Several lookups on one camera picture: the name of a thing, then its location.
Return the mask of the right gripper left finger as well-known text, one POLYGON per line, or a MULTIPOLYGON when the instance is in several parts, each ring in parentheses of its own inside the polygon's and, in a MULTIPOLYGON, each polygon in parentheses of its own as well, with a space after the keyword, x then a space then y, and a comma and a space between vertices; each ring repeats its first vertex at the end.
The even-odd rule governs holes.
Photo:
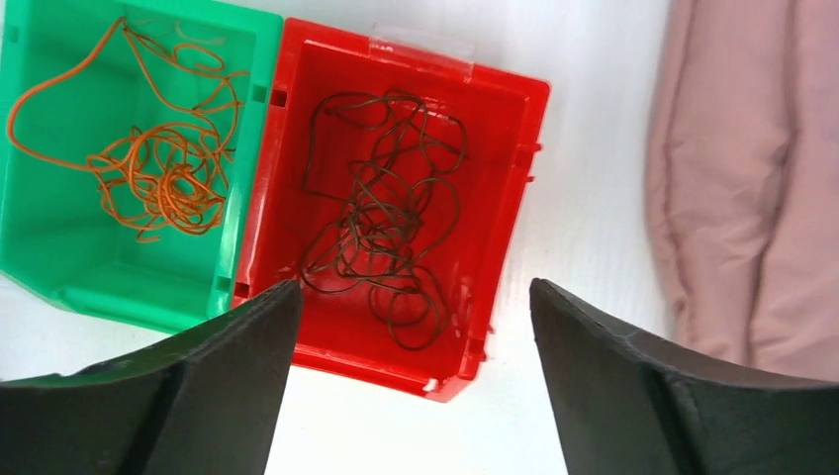
POLYGON ((303 308, 280 282, 139 350, 1 386, 5 474, 261 474, 303 308))

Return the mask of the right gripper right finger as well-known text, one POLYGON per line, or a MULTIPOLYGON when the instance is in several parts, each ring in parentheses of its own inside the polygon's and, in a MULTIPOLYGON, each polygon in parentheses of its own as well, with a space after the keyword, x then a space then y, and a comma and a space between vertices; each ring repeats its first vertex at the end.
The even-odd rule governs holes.
POLYGON ((838 387, 716 359, 542 278, 534 339, 572 474, 834 474, 838 387))

